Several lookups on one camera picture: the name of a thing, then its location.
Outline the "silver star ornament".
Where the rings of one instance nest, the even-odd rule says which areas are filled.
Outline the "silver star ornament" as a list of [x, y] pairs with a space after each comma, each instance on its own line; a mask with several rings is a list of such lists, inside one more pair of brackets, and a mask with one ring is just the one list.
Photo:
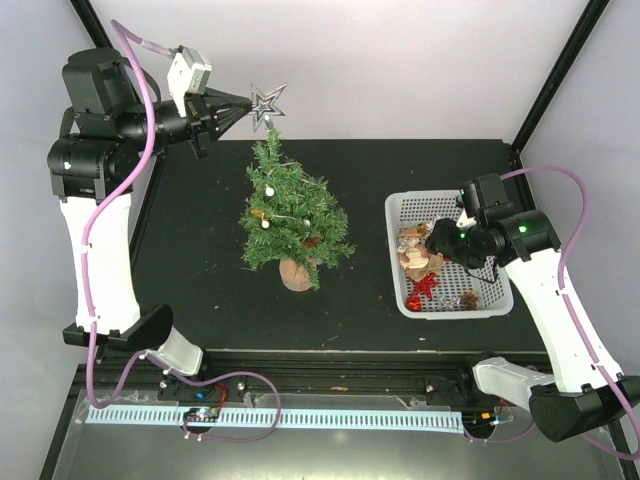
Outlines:
[[252, 130], [254, 133], [257, 132], [260, 126], [267, 123], [267, 117], [285, 116], [285, 113], [278, 105], [278, 101], [285, 89], [286, 84], [269, 92], [264, 92], [257, 85], [251, 84], [251, 110], [249, 116], [252, 119]]

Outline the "white plastic perforated basket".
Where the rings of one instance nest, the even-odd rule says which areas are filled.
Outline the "white plastic perforated basket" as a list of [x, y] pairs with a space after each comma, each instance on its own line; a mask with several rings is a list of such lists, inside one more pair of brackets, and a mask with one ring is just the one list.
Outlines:
[[[434, 299], [422, 299], [422, 311], [411, 312], [406, 301], [412, 290], [410, 278], [403, 272], [397, 252], [398, 236], [402, 229], [419, 223], [449, 218], [457, 221], [462, 215], [458, 205], [460, 195], [457, 190], [409, 191], [391, 194], [385, 201], [386, 229], [392, 278], [396, 303], [399, 311], [413, 319], [461, 320], [488, 318], [508, 314], [513, 308], [513, 295], [505, 271], [493, 269], [493, 259], [489, 257], [485, 267], [466, 273], [456, 263], [446, 263], [436, 279], [440, 285], [433, 290]], [[461, 294], [475, 290], [481, 297], [481, 304], [475, 311], [465, 310], [459, 305]]]

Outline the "white ball string lights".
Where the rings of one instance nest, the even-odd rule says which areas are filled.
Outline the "white ball string lights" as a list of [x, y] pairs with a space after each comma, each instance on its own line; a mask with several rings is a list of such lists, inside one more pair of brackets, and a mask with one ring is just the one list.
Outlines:
[[331, 210], [327, 182], [308, 174], [301, 163], [276, 161], [260, 167], [259, 173], [255, 184], [258, 205], [251, 209], [261, 209], [269, 216], [268, 220], [257, 218], [262, 229], [269, 229], [276, 221], [310, 228], [314, 217]]

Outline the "small green christmas tree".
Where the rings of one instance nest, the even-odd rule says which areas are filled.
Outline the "small green christmas tree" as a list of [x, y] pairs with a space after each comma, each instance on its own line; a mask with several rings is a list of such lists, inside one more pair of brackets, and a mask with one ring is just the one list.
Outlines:
[[347, 241], [348, 216], [325, 178], [309, 175], [300, 162], [283, 155], [277, 129], [269, 128], [252, 150], [255, 160], [246, 175], [253, 193], [239, 220], [248, 235], [242, 260], [253, 270], [290, 260], [317, 290], [317, 268], [336, 268], [355, 252]]

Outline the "dark brown pinecone ornament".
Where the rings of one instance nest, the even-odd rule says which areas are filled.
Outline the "dark brown pinecone ornament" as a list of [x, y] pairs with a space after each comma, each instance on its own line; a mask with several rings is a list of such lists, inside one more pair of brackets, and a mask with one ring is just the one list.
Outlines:
[[322, 239], [320, 237], [308, 237], [304, 240], [303, 244], [308, 248], [312, 248], [318, 245], [321, 241]]

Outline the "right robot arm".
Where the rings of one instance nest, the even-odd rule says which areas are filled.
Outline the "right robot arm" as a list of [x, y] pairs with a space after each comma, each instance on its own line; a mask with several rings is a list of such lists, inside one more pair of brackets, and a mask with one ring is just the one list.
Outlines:
[[504, 178], [477, 177], [461, 188], [465, 220], [435, 223], [427, 248], [465, 270], [493, 258], [515, 285], [548, 354], [551, 373], [489, 357], [454, 379], [457, 396], [476, 403], [500, 397], [528, 411], [549, 440], [559, 442], [627, 416], [639, 425], [639, 379], [626, 375], [601, 342], [566, 268], [571, 243], [561, 243], [539, 210], [517, 212]]

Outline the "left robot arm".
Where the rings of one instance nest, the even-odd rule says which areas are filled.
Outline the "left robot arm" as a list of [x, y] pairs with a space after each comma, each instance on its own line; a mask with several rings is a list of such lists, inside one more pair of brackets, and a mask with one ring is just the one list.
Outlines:
[[52, 190], [70, 234], [78, 306], [65, 343], [105, 345], [148, 354], [179, 372], [193, 399], [214, 388], [203, 351], [174, 326], [167, 305], [140, 307], [129, 252], [132, 178], [141, 161], [190, 142], [203, 157], [210, 143], [249, 113], [250, 99], [211, 89], [211, 66], [196, 50], [178, 47], [167, 74], [170, 97], [145, 105], [128, 75], [131, 60], [112, 48], [71, 55], [62, 69], [71, 106], [47, 157]]

